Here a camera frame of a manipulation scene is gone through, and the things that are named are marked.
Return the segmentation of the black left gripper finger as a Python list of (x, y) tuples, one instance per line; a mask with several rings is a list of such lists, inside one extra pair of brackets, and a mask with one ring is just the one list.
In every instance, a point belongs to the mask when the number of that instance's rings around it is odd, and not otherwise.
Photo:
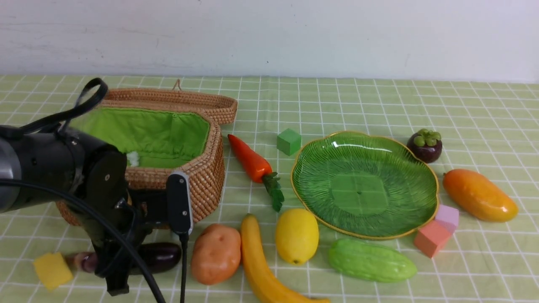
[(118, 257), (106, 263), (106, 284), (110, 296), (129, 293), (128, 278), (131, 270), (130, 257)]

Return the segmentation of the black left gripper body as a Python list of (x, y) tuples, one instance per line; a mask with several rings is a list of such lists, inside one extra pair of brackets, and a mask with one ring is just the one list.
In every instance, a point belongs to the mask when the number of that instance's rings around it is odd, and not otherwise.
[[(168, 224), (167, 194), (165, 190), (127, 190), (117, 200), (98, 200), (93, 207), (138, 250), (143, 240), (154, 229)], [(141, 275), (142, 271), (131, 255), (102, 223), (91, 219), (91, 240), (99, 259), (97, 276), (105, 278), (106, 263), (118, 257), (131, 258), (131, 275)]]

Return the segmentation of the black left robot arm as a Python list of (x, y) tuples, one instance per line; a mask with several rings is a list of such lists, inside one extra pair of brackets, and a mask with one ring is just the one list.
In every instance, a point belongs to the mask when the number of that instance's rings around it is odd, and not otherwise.
[(97, 258), (93, 272), (106, 280), (108, 293), (127, 294), (129, 276), (137, 273), (163, 303), (148, 266), (140, 267), (133, 257), (151, 228), (140, 202), (131, 197), (126, 168), (126, 156), (115, 146), (74, 129), (1, 136), (1, 178), (34, 184), (1, 186), (1, 212), (59, 202), (64, 194), (78, 198), (83, 207), (69, 203), (68, 209), (91, 239)]

